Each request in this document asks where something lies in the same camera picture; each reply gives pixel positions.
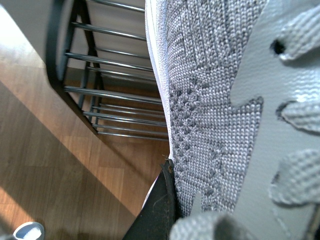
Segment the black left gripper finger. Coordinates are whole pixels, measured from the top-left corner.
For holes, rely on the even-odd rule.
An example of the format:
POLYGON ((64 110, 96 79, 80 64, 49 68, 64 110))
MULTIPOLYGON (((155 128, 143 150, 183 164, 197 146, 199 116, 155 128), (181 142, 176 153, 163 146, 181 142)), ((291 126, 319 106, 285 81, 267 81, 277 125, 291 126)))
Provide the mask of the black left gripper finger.
POLYGON ((166 159, 140 213, 123 239, 168 240, 179 217, 174 163, 166 159))

